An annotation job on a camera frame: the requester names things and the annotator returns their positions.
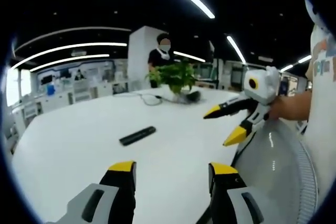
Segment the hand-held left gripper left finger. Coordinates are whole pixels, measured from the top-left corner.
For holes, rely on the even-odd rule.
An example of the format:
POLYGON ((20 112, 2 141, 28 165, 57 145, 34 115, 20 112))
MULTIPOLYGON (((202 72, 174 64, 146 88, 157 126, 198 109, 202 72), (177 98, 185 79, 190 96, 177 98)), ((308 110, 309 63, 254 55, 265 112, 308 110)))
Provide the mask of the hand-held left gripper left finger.
POLYGON ((90 184, 69 201, 56 223, 132 223, 136 165, 126 161, 110 166, 98 184, 90 184))

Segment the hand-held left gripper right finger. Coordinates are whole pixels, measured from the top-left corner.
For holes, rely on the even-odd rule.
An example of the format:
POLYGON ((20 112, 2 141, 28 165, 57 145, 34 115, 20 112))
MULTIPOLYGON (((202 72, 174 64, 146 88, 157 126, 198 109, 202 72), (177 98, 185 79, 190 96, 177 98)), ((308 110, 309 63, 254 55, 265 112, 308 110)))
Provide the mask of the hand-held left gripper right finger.
POLYGON ((211 162, 209 169, 209 209, 212 223, 263 223, 265 217, 255 194, 238 171, 211 162))

